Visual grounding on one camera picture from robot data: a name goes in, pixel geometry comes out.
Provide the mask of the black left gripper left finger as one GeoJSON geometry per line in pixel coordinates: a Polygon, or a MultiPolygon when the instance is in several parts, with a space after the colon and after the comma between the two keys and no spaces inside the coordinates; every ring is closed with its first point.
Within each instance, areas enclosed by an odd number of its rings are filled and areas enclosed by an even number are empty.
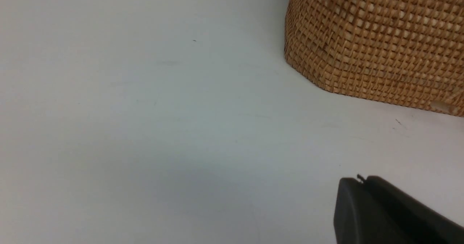
{"type": "Polygon", "coordinates": [[[341,178],[333,217],[338,244],[414,244],[354,178],[341,178]]]}

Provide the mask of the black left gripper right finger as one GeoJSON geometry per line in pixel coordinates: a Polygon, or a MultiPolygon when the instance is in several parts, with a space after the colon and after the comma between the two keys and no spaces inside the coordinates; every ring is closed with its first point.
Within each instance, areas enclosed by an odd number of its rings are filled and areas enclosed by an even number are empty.
{"type": "Polygon", "coordinates": [[[357,175],[363,188],[415,244],[462,244],[463,227],[379,176],[357,175]]]}

